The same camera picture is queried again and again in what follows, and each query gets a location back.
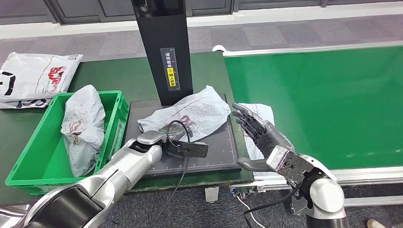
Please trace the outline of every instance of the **green table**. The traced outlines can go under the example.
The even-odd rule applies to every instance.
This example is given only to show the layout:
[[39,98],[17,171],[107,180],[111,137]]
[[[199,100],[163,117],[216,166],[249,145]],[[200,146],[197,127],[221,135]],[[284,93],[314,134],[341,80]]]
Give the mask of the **green table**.
[[[211,85],[218,93],[224,93],[227,96],[229,104],[233,102],[222,53],[192,54],[191,63],[195,92],[199,92],[206,85]],[[128,103],[133,100],[158,99],[148,61],[144,57],[81,63],[69,92],[77,91],[88,84],[92,84],[98,91],[119,89]],[[0,152],[2,153],[0,176],[3,180],[7,177],[44,112],[45,109],[0,110]],[[234,124],[234,119],[232,123],[238,155],[248,156],[242,131],[237,124]],[[184,188],[220,186],[251,181],[253,181],[251,172],[221,171],[186,175],[181,186]],[[177,176],[146,179],[139,181],[132,191],[169,189],[174,188],[177,182]],[[7,187],[4,181],[0,184],[0,193],[2,204],[34,201],[38,198],[22,190]]]
[[236,102],[273,109],[330,169],[403,166],[403,46],[225,57]]

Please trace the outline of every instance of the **white plastic bag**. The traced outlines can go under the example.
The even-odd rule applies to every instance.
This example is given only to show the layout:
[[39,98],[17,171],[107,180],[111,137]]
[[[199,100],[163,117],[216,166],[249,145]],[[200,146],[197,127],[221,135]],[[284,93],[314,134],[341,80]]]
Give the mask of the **white plastic bag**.
[[[155,111],[151,116],[138,120],[143,132],[158,131],[172,120],[180,120],[191,132],[191,141],[204,138],[219,127],[228,118],[231,110],[213,87],[207,85],[199,93],[189,95],[171,107]],[[186,135],[180,139],[186,141]]]
[[46,99],[67,92],[82,56],[9,54],[0,70],[0,102]]
[[60,132],[75,177],[85,176],[95,167],[104,141],[104,122],[105,110],[92,85],[81,88],[66,102]]
[[26,101],[0,102],[0,109],[44,108],[50,103],[51,100],[52,99],[36,99],[36,100],[26,100]]
[[[264,104],[244,104],[241,105],[247,107],[252,112],[256,113],[263,120],[268,120],[270,123],[274,125],[274,115],[273,110],[270,106]],[[246,150],[248,151],[249,157],[251,160],[259,160],[264,159],[262,152],[260,152],[259,148],[255,145],[253,140],[243,131],[243,138],[246,144]],[[267,172],[253,172],[254,176],[265,176]]]

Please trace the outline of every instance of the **black mat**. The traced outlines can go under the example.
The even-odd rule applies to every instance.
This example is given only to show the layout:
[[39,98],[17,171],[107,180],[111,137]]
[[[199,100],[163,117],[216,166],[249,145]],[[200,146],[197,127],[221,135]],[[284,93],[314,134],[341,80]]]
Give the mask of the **black mat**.
[[[129,120],[126,127],[125,142],[131,138],[136,138],[140,131],[137,120],[144,119],[162,109],[159,100],[132,101],[130,103]],[[199,140],[209,145],[209,152],[206,158],[190,158],[187,172],[223,171],[239,170],[236,164],[238,159],[234,143],[234,136],[230,118],[213,134]],[[160,176],[167,174],[182,173],[185,160],[175,158],[164,152],[161,161],[150,169],[144,177]]]

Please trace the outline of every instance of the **white cable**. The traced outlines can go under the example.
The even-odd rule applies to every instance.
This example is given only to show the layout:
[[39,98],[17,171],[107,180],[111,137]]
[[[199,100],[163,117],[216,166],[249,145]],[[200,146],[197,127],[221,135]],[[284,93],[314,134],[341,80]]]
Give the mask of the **white cable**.
[[[250,207],[248,205],[246,205],[246,203],[244,203],[239,196],[237,196],[238,200],[248,209],[250,210]],[[262,224],[260,224],[258,221],[256,221],[255,217],[253,217],[252,213],[250,213],[250,216],[252,217],[253,221],[256,222],[256,224],[258,224],[260,227],[265,228]]]

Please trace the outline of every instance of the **silver robotic arm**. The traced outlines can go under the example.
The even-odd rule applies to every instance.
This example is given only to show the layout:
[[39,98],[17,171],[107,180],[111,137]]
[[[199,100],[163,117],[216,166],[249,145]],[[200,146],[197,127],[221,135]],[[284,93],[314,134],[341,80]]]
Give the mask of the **silver robotic arm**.
[[249,171],[273,171],[285,177],[292,188],[299,188],[293,201],[307,205],[308,228],[348,228],[344,193],[337,177],[318,160],[295,153],[292,143],[269,121],[236,104],[233,112],[246,134],[253,139],[266,159],[239,158],[238,164]]
[[148,131],[129,140],[101,170],[46,194],[28,212],[26,228],[97,228],[126,190],[162,156],[166,134]]

